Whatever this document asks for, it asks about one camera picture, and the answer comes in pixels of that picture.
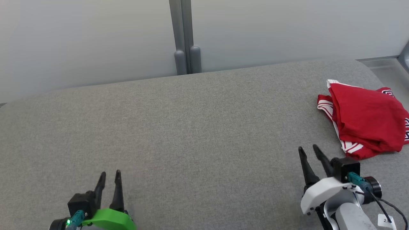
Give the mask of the grey cylindrical post foot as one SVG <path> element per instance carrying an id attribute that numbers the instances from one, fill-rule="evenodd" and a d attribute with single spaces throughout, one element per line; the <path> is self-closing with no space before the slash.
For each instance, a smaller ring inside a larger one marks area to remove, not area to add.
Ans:
<path id="1" fill-rule="evenodd" d="M 188 68 L 186 63 L 186 54 L 182 50 L 177 50 L 174 52 L 175 64 L 177 75 L 186 75 L 188 74 Z"/>
<path id="2" fill-rule="evenodd" d="M 201 49 L 199 46 L 190 47 L 190 70 L 192 74 L 202 72 Z"/>

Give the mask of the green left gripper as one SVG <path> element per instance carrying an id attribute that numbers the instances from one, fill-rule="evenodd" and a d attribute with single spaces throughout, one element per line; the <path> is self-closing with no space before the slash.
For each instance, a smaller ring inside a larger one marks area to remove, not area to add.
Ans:
<path id="1" fill-rule="evenodd" d="M 106 172 L 102 172 L 94 189 L 96 208 L 101 208 L 102 191 L 105 187 Z M 84 220 L 83 226 L 97 226 L 104 230 L 137 230 L 135 222 L 124 206 L 122 176 L 119 169 L 114 178 L 115 188 L 110 208 L 97 210 L 91 219 Z"/>

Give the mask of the grey metal partition post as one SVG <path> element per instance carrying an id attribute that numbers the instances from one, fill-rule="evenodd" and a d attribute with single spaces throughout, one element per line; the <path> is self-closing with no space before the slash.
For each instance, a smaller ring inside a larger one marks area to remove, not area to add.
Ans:
<path id="1" fill-rule="evenodd" d="M 171 20 L 173 26 L 174 40 L 176 50 L 182 50 L 186 54 L 186 63 L 188 74 L 190 70 L 190 52 L 189 44 L 184 30 L 182 0 L 168 0 L 170 6 Z"/>

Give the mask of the grey metal corner post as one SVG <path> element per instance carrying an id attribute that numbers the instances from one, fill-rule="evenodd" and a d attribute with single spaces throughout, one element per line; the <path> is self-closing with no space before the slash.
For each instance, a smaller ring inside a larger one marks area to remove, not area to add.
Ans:
<path id="1" fill-rule="evenodd" d="M 397 57 L 397 60 L 401 64 L 401 66 L 407 71 L 409 74 L 409 41 L 403 48 L 400 55 Z"/>

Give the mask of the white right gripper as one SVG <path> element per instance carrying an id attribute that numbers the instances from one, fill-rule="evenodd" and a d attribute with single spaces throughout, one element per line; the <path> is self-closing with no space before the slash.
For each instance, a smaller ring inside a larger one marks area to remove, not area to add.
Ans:
<path id="1" fill-rule="evenodd" d="M 321 162 L 327 178 L 320 180 L 319 177 L 316 176 L 308 163 L 308 158 L 304 149 L 299 146 L 298 154 L 305 179 L 305 188 L 308 188 L 301 198 L 300 203 L 301 211 L 304 215 L 311 212 L 311 209 L 314 209 L 323 202 L 326 202 L 344 187 L 350 188 L 352 185 L 351 182 L 343 183 L 333 177 L 334 169 L 331 165 L 331 161 L 326 157 L 318 145 L 313 144 L 313 150 L 317 159 Z"/>

